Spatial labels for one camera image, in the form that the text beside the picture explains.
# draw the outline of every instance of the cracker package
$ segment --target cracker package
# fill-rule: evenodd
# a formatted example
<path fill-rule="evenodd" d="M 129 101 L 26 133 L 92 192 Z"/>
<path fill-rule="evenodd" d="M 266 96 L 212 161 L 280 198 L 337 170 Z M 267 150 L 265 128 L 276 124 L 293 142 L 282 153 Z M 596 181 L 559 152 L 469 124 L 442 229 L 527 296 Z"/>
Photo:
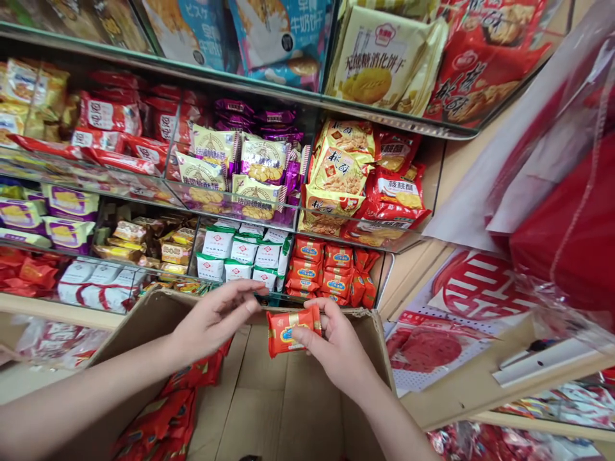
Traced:
<path fill-rule="evenodd" d="M 282 186 L 263 184 L 248 175 L 233 175 L 233 202 L 247 218 L 270 221 L 280 200 Z"/>
<path fill-rule="evenodd" d="M 433 25 L 353 6 L 332 64 L 327 93 L 392 109 L 406 91 Z"/>
<path fill-rule="evenodd" d="M 242 173 L 260 182 L 282 184 L 290 144 L 265 141 L 253 134 L 244 134 L 242 142 Z"/>

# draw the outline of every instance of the red snack package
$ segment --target red snack package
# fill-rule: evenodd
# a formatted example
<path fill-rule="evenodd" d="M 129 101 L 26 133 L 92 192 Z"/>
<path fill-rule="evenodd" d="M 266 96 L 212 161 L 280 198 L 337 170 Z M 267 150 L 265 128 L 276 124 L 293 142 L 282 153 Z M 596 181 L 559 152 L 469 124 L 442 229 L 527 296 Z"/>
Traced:
<path fill-rule="evenodd" d="M 319 263 L 322 261 L 325 243 L 322 240 L 297 236 L 294 256 Z"/>
<path fill-rule="evenodd" d="M 322 285 L 320 289 L 323 292 L 331 293 L 332 295 L 348 298 L 351 283 L 352 277 L 350 275 L 339 275 L 325 270 L 322 275 Z"/>
<path fill-rule="evenodd" d="M 149 437 L 162 439 L 167 434 L 171 418 L 179 413 L 192 394 L 192 390 L 182 389 L 150 402 L 117 439 L 116 448 L 145 441 Z"/>
<path fill-rule="evenodd" d="M 294 279 L 313 280 L 319 284 L 322 280 L 322 269 L 320 263 L 306 261 L 295 256 L 290 261 L 288 276 Z"/>
<path fill-rule="evenodd" d="M 89 73 L 96 83 L 105 86 L 118 86 L 130 90 L 146 90 L 147 81 L 125 70 L 95 70 Z"/>
<path fill-rule="evenodd" d="M 423 117 L 475 127 L 513 92 L 550 47 L 530 51 L 488 45 L 479 26 L 468 32 L 464 24 L 450 37 Z"/>
<path fill-rule="evenodd" d="M 352 284 L 350 285 L 350 305 L 353 307 L 361 307 L 364 293 L 365 281 L 357 271 L 352 277 Z"/>
<path fill-rule="evenodd" d="M 102 101 L 93 98 L 86 91 L 80 92 L 80 96 L 80 125 L 141 136 L 141 117 L 139 117 L 137 104 Z"/>
<path fill-rule="evenodd" d="M 346 298 L 342 298 L 338 295 L 334 295 L 333 293 L 327 293 L 326 291 L 319 291 L 317 293 L 319 298 L 329 298 L 334 300 L 339 306 L 348 306 L 350 303 Z"/>
<path fill-rule="evenodd" d="M 376 148 L 374 156 L 376 163 L 381 168 L 405 174 L 416 155 L 423 135 L 398 133 L 386 128 L 380 128 L 379 131 L 380 148 Z"/>
<path fill-rule="evenodd" d="M 39 262 L 27 257 L 21 266 L 19 278 L 45 289 L 52 289 L 56 285 L 55 275 L 57 273 L 57 269 L 47 265 L 44 261 Z"/>
<path fill-rule="evenodd" d="M 70 144 L 78 147 L 93 147 L 95 149 L 121 152 L 120 135 L 117 131 L 103 131 L 85 126 L 75 127 Z"/>
<path fill-rule="evenodd" d="M 320 283 L 314 280 L 307 280 L 297 277 L 289 277 L 286 282 L 286 288 L 299 290 L 299 291 L 316 291 L 320 288 Z"/>
<path fill-rule="evenodd" d="M 267 312 L 269 323 L 269 356 L 273 359 L 277 354 L 305 349 L 293 337 L 293 327 L 309 328 L 322 336 L 320 326 L 320 308 L 317 305 L 298 312 L 282 312 L 272 314 Z"/>
<path fill-rule="evenodd" d="M 325 259 L 325 267 L 340 267 L 350 268 L 352 265 L 352 248 L 335 243 L 328 243 L 326 246 L 327 258 Z"/>
<path fill-rule="evenodd" d="M 316 298 L 316 295 L 313 292 L 306 291 L 306 290 L 287 289 L 286 294 L 288 296 L 296 296 L 297 298 L 307 298 L 307 299 Z"/>
<path fill-rule="evenodd" d="M 39 141 L 19 134 L 7 134 L 6 137 L 29 152 L 42 152 L 44 154 L 62 157 L 66 160 L 88 160 L 83 155 L 81 148 L 70 144 Z"/>
<path fill-rule="evenodd" d="M 154 163 L 158 173 L 162 175 L 167 165 L 168 143 L 127 133 L 122 133 L 122 139 L 135 157 Z"/>
<path fill-rule="evenodd" d="M 84 147 L 83 150 L 84 152 L 88 152 L 101 165 L 111 166 L 119 170 L 126 170 L 142 175 L 156 175 L 156 165 L 150 161 L 117 154 L 116 152 L 93 149 L 91 147 Z"/>

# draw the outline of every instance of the biscuit package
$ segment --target biscuit package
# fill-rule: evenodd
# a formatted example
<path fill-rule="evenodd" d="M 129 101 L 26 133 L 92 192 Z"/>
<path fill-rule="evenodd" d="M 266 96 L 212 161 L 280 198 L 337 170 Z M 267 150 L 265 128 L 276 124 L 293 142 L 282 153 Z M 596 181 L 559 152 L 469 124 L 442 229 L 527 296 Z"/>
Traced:
<path fill-rule="evenodd" d="M 392 109 L 416 72 L 434 25 L 353 6 L 335 53 L 327 94 Z"/>
<path fill-rule="evenodd" d="M 293 339 L 293 327 L 306 327 L 322 336 L 320 324 L 320 309 L 314 304 L 298 312 L 282 312 L 272 314 L 267 312 L 269 323 L 269 356 L 275 358 L 279 353 L 305 349 Z"/>

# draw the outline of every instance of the snack package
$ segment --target snack package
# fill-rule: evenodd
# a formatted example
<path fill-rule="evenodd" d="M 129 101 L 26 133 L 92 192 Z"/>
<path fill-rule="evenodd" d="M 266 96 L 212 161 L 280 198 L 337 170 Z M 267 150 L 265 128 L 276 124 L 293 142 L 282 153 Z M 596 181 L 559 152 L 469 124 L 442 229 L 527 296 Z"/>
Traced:
<path fill-rule="evenodd" d="M 9 58 L 2 84 L 5 102 L 30 106 L 40 111 L 43 119 L 57 122 L 64 110 L 66 86 L 70 74 L 44 62 L 37 67 Z"/>
<path fill-rule="evenodd" d="M 93 98 L 86 91 L 82 91 L 80 96 L 79 124 L 90 128 L 141 136 L 141 117 L 137 104 L 102 101 Z"/>
<path fill-rule="evenodd" d="M 416 72 L 434 24 L 353 6 L 346 12 L 327 94 L 392 109 Z"/>
<path fill-rule="evenodd" d="M 227 259 L 224 261 L 224 273 L 226 282 L 239 279 L 251 279 L 252 265 L 243 264 L 240 261 L 235 261 L 234 259 Z"/>
<path fill-rule="evenodd" d="M 100 200 L 98 194 L 74 191 L 50 184 L 41 184 L 41 189 L 49 201 L 51 216 L 75 221 L 96 221 Z"/>
<path fill-rule="evenodd" d="M 228 259 L 233 247 L 234 229 L 207 226 L 202 253 L 217 259 Z"/>
<path fill-rule="evenodd" d="M 254 264 L 258 243 L 251 243 L 239 236 L 233 237 L 233 246 L 231 247 L 231 259 L 239 261 L 242 264 Z"/>
<path fill-rule="evenodd" d="M 264 282 L 265 287 L 269 288 L 269 291 L 274 291 L 276 276 L 277 271 L 275 269 L 261 268 L 258 266 L 255 266 L 252 272 L 252 280 Z"/>
<path fill-rule="evenodd" d="M 350 268 L 352 266 L 352 248 L 328 243 L 326 246 L 325 267 Z"/>
<path fill-rule="evenodd" d="M 331 14 L 329 0 L 316 0 L 308 4 L 280 0 L 261 4 L 229 3 L 243 68 L 246 71 L 269 64 L 288 61 L 298 56 L 309 56 L 324 61 L 325 36 L 328 34 Z M 309 26 L 302 21 L 309 19 Z"/>
<path fill-rule="evenodd" d="M 63 220 L 45 216 L 45 229 L 55 248 L 87 255 L 90 252 L 90 235 L 95 222 Z"/>
<path fill-rule="evenodd" d="M 197 253 L 197 271 L 200 279 L 222 282 L 224 260 L 203 253 Z"/>
<path fill-rule="evenodd" d="M 298 235 L 295 239 L 293 254 L 300 259 L 320 263 L 324 258 L 324 250 L 325 243 L 322 240 Z"/>
<path fill-rule="evenodd" d="M 476 33 L 455 31 L 424 117 L 475 127 L 506 100 L 549 48 L 550 44 L 531 51 L 493 46 Z"/>
<path fill-rule="evenodd" d="M 242 142 L 242 173 L 260 182 L 279 186 L 286 168 L 290 145 L 265 141 L 253 134 L 244 134 Z"/>
<path fill-rule="evenodd" d="M 298 312 L 282 312 L 272 314 L 267 312 L 269 323 L 269 356 L 272 359 L 279 353 L 305 349 L 293 339 L 293 327 L 306 327 L 322 336 L 320 325 L 320 309 L 313 305 Z"/>
<path fill-rule="evenodd" d="M 241 209 L 241 214 L 254 220 L 270 221 L 281 197 L 282 186 L 263 184 L 248 175 L 233 175 L 233 202 Z"/>
<path fill-rule="evenodd" d="M 45 234 L 41 216 L 47 214 L 45 202 L 0 197 L 0 222 L 9 229 Z"/>

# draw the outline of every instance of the brown cardboard box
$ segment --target brown cardboard box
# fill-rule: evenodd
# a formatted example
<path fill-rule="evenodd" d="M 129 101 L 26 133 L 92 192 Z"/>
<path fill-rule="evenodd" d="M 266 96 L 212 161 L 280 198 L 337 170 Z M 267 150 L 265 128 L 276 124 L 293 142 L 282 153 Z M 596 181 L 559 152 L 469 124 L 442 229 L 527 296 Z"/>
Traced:
<path fill-rule="evenodd" d="M 143 297 L 92 358 L 91 365 L 171 333 L 198 298 L 157 290 Z M 282 309 L 270 308 L 271 311 Z M 382 379 L 393 386 L 376 313 L 347 315 Z M 384 456 L 361 410 L 305 352 L 271 359 L 264 312 L 235 335 L 216 387 L 201 389 L 197 426 L 188 455 L 193 461 L 378 461 Z M 103 460 L 122 430 L 160 391 L 164 382 L 134 395 L 86 429 L 54 459 Z"/>

